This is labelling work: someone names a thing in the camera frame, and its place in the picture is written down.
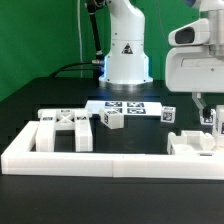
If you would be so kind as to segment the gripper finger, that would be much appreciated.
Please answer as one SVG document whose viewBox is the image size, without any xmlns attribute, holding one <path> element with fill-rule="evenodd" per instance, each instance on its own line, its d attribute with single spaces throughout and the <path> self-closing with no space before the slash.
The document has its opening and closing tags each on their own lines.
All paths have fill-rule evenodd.
<svg viewBox="0 0 224 224">
<path fill-rule="evenodd" d="M 203 118 L 209 118 L 211 116 L 211 107 L 205 103 L 202 93 L 193 92 L 192 100 L 194 101 L 195 105 L 197 106 L 200 116 L 202 116 Z"/>
</svg>

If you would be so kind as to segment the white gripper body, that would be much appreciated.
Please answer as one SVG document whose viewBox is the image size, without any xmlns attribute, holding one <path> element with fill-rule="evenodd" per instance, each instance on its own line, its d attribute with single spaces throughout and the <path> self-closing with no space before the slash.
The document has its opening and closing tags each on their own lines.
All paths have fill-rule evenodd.
<svg viewBox="0 0 224 224">
<path fill-rule="evenodd" d="M 224 57 L 211 56 L 207 46 L 173 48 L 165 82 L 172 92 L 224 93 Z"/>
</svg>

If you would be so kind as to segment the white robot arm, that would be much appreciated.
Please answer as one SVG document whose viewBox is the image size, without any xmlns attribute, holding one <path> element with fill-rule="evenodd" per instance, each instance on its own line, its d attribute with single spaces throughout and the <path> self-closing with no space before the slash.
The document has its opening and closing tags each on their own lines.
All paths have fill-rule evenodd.
<svg viewBox="0 0 224 224">
<path fill-rule="evenodd" d="M 165 83 L 172 92 L 190 92 L 200 114 L 207 118 L 210 107 L 204 93 L 224 93 L 224 0 L 184 0 L 202 15 L 197 21 L 172 31 L 166 56 Z M 150 62 L 144 52 L 145 16 L 130 0 L 86 0 L 96 48 L 101 61 L 101 85 L 133 90 L 152 82 Z M 111 47 L 103 54 L 95 13 L 108 7 Z"/>
</svg>

